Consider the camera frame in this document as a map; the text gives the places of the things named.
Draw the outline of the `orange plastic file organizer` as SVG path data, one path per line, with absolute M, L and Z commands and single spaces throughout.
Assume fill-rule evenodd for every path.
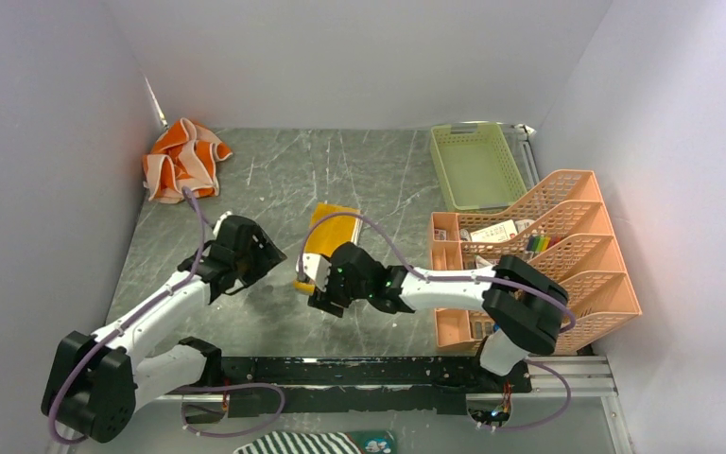
M 554 237 L 528 262 L 568 292 L 567 306 L 577 318 L 575 327 L 559 336 L 557 354 L 573 355 L 641 315 L 593 171 L 556 170 L 496 214 L 531 222 L 512 239 L 513 252 L 503 254 L 527 258 L 532 236 Z

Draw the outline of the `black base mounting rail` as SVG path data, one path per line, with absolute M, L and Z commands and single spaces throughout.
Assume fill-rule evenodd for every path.
M 221 384 L 232 417 L 286 413 L 432 410 L 464 415 L 471 396 L 498 399 L 529 393 L 528 367 L 505 375 L 481 368 L 473 357 L 287 358 L 225 357 Z

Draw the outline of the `orange white crumpled towel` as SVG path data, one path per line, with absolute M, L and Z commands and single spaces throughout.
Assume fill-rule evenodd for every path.
M 188 118 L 175 121 L 143 156 L 144 187 L 150 201 L 178 203 L 189 189 L 197 198 L 220 192 L 217 166 L 233 155 L 218 136 Z

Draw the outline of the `green plastic basket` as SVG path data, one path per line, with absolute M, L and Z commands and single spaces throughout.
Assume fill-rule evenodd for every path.
M 499 123 L 434 126 L 430 129 L 429 147 L 450 211 L 495 213 L 527 193 Z

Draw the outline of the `aluminium frame rail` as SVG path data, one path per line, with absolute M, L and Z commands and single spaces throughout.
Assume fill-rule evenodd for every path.
M 513 404 L 521 399 L 559 399 L 559 409 L 538 420 L 538 425 L 545 427 L 562 417 L 565 410 L 571 408 L 577 399 L 599 399 L 610 433 L 614 451 L 632 453 L 631 437 L 628 432 L 624 415 L 618 400 L 618 390 L 608 360 L 600 356 L 556 356 L 535 357 L 524 362 L 528 367 L 531 382 L 529 393 L 505 393 L 498 399 L 489 399 L 485 395 L 471 396 L 467 400 L 467 413 L 470 411 L 495 410 L 510 415 L 503 429 L 530 429 L 530 422 L 521 423 L 515 419 L 518 410 Z M 228 393 L 235 391 L 234 385 L 226 384 L 217 390 L 174 391 L 158 397 L 159 403 L 178 403 L 185 407 L 196 408 L 197 421 L 200 424 L 213 424 L 227 418 L 233 418 L 229 411 Z M 277 409 L 270 415 L 279 421 L 286 412 Z

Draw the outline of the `black white striped cloth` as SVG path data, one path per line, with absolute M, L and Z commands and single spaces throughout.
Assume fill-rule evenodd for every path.
M 362 452 L 363 449 L 349 436 L 340 432 L 272 431 L 240 446 L 233 454 L 355 454 Z

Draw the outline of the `orange plastic compartment tray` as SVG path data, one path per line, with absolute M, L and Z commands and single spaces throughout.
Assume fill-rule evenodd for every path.
M 497 214 L 437 212 L 427 227 L 429 264 L 432 271 L 473 271 L 494 265 L 503 253 L 512 253 L 517 235 L 515 221 Z M 493 330 L 483 312 L 454 309 L 433 311 L 438 349 L 472 353 Z

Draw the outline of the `brown yellow bear towel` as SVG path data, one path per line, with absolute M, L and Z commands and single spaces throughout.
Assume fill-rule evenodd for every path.
M 314 228 L 319 220 L 335 213 L 360 214 L 360 210 L 326 202 L 318 203 L 310 219 L 309 228 L 312 233 L 306 240 L 304 251 L 298 255 L 302 265 L 296 266 L 297 278 L 293 285 L 299 292 L 312 294 L 316 278 L 319 278 L 320 290 L 324 291 L 329 279 L 332 253 L 344 243 L 358 242 L 362 221 L 356 217 L 329 218 Z

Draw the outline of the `colourful markers set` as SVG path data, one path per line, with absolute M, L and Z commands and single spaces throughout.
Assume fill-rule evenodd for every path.
M 554 242 L 553 236 L 532 236 L 526 246 L 529 253 L 542 253 Z

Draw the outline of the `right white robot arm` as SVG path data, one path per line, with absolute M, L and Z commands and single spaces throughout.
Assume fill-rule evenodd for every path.
M 472 368 L 485 392 L 496 391 L 529 355 L 553 354 L 559 335 L 577 323 L 567 291 L 515 255 L 475 270 L 431 271 L 385 266 L 346 242 L 330 256 L 303 253 L 296 270 L 315 287 L 309 306 L 336 317 L 358 300 L 388 314 L 441 308 L 487 314 L 496 330 L 485 336 Z

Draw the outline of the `teal cartoon card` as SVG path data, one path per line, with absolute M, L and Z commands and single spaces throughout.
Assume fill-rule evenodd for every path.
M 396 454 L 398 451 L 397 440 L 388 430 L 350 431 L 345 435 L 359 453 Z

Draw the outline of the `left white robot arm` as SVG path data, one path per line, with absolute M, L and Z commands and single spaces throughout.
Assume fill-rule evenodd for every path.
M 151 296 L 91 334 L 73 331 L 60 341 L 41 403 L 49 427 L 65 425 L 81 439 L 107 443 L 162 395 L 226 385 L 221 350 L 205 340 L 188 337 L 152 352 L 185 319 L 250 287 L 285 259 L 257 222 L 223 214 L 213 236 Z

